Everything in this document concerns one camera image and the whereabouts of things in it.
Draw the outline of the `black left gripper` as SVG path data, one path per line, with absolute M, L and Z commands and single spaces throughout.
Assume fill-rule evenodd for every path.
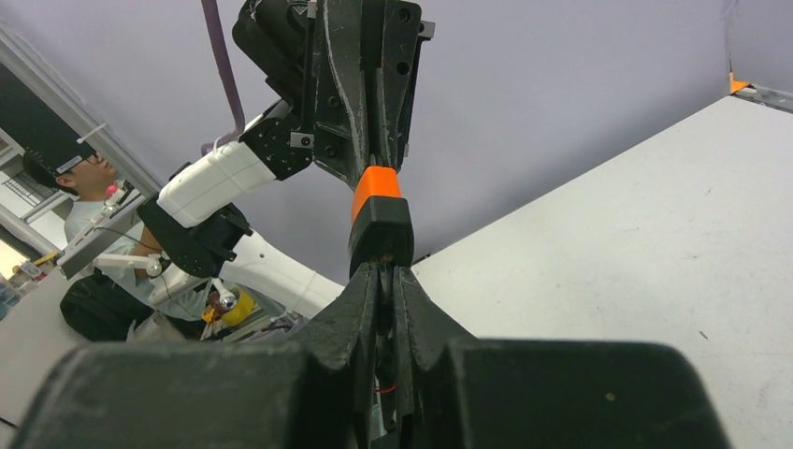
M 288 98 L 314 162 L 356 187 L 408 155 L 421 48 L 434 24 L 408 1 L 290 1 Z

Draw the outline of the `orange padlock with keys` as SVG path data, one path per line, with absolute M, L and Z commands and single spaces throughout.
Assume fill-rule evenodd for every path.
M 409 267 L 414 249 L 410 205 L 401 193 L 397 172 L 391 167 L 367 167 L 353 192 L 349 275 L 368 262 Z

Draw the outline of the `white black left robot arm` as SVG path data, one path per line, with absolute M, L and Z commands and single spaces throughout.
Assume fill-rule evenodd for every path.
M 159 303 L 227 282 L 312 316 L 339 287 L 255 233 L 239 197 L 318 166 L 353 193 L 349 269 L 407 267 L 410 209 L 398 173 L 409 148 L 421 48 L 433 22 L 412 1 L 249 1 L 232 30 L 279 100 L 183 166 L 138 209 L 169 262 Z

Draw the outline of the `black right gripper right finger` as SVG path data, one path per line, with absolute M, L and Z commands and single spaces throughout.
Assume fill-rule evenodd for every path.
M 408 268 L 393 280 L 403 448 L 727 448 L 689 361 L 660 343 L 480 339 Z

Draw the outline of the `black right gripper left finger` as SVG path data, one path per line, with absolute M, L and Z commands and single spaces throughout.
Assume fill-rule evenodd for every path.
M 367 448 L 379 272 L 286 340 L 92 343 L 53 367 L 16 448 Z

